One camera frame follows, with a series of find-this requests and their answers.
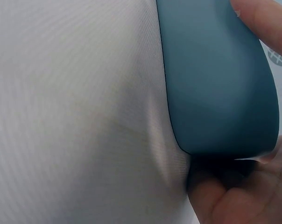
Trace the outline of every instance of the handheld device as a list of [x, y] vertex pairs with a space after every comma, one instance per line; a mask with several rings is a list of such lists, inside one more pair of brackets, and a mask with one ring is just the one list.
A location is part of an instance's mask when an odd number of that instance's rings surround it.
[[274, 79], [259, 39], [229, 0], [157, 0], [169, 115], [190, 154], [247, 158], [279, 132]]

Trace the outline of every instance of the white cloth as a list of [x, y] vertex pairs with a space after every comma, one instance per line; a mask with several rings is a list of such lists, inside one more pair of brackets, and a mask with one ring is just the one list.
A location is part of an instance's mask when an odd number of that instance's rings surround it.
[[0, 224], [184, 224], [155, 0], [0, 0]]

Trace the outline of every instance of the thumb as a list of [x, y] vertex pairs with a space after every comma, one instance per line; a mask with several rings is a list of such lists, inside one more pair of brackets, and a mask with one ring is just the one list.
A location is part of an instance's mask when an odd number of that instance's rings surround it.
[[273, 0], [231, 0], [240, 19], [266, 45], [282, 55], [282, 6]]

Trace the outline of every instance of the hand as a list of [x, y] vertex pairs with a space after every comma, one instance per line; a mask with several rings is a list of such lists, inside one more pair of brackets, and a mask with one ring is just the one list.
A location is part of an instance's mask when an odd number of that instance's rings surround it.
[[[272, 0], [231, 0], [240, 19], [282, 55], [282, 6]], [[188, 194], [201, 224], [282, 224], [282, 136], [259, 159], [194, 159]]]
[[189, 176], [201, 224], [282, 224], [282, 136], [260, 161], [199, 159]]

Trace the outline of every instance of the blue logo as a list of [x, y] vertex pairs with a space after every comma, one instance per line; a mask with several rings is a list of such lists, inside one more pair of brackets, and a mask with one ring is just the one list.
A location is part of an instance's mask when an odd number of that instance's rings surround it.
[[282, 56], [270, 48], [268, 49], [268, 57], [274, 64], [282, 67]]

